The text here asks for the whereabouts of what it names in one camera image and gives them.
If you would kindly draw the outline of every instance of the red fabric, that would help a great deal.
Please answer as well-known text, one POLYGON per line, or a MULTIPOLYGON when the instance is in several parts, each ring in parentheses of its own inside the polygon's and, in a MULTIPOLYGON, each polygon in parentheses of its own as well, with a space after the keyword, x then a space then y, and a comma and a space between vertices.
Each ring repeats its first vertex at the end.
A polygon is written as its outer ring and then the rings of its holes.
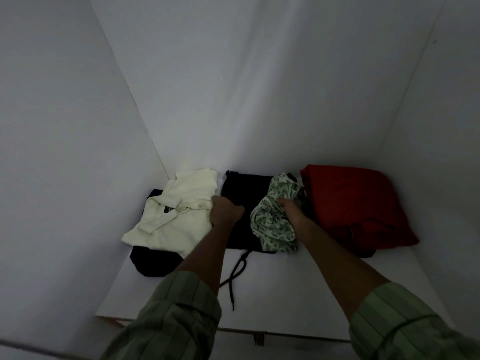
POLYGON ((307 165, 301 176, 321 227, 349 250, 418 244, 390 180, 382 173, 307 165))

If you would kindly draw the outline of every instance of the sleeve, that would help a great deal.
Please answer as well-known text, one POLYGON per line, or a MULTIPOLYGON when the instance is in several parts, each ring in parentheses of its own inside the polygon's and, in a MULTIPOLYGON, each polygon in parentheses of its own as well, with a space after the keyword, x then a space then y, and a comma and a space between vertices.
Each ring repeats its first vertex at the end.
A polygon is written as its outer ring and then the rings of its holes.
POLYGON ((352 346, 368 359, 480 359, 480 345, 452 330, 422 300, 396 283, 371 292, 353 315, 352 346))
POLYGON ((222 310, 194 272, 173 272, 101 360, 208 359, 222 310))

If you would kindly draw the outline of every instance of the drawstring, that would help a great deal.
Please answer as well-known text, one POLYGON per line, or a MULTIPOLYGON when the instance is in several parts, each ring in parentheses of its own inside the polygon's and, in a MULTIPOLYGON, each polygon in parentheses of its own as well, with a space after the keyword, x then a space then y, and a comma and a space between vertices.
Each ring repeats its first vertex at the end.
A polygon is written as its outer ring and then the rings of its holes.
POLYGON ((232 273, 230 274, 230 278, 228 278, 227 280, 225 280, 225 282, 222 282, 220 283, 220 287, 219 288, 222 288, 225 284, 228 283, 228 287, 230 289, 230 300, 232 302, 232 308, 233 310, 235 310, 235 300, 233 299, 233 287, 232 287, 232 281, 233 279, 237 278, 240 274, 243 273, 243 271, 245 270, 245 268, 247 267, 247 257, 248 255, 252 252, 252 250, 247 250, 246 252, 244 252, 241 256, 240 256, 240 259, 238 260, 237 262, 237 265, 235 265, 235 267, 233 268, 232 270, 232 273), (239 272, 235 273, 240 265, 240 263, 243 262, 243 266, 242 268, 240 269, 239 272))

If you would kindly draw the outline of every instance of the shirt cuff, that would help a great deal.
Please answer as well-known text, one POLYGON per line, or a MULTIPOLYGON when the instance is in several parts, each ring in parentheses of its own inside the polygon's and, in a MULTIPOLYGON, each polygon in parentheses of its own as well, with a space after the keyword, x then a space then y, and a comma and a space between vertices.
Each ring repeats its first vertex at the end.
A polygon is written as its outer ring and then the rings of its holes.
POLYGON ((190 307, 212 317, 217 324, 222 317, 222 308, 216 295, 194 272, 172 272, 167 275, 148 303, 159 301, 190 307))
POLYGON ((397 283, 373 290, 350 323, 352 346, 362 359, 371 359, 399 328, 425 317, 438 315, 420 298, 397 283))

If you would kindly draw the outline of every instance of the green striped sleeve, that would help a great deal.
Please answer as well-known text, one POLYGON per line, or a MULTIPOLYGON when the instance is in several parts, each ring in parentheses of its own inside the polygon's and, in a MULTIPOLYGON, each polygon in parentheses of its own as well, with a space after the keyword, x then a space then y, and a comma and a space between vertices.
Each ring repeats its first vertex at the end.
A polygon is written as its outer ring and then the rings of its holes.
POLYGON ((194 272, 173 272, 101 360, 207 359, 222 310, 194 272))
POLYGON ((350 324, 352 346, 367 359, 480 359, 480 346, 399 284, 376 288, 350 324))

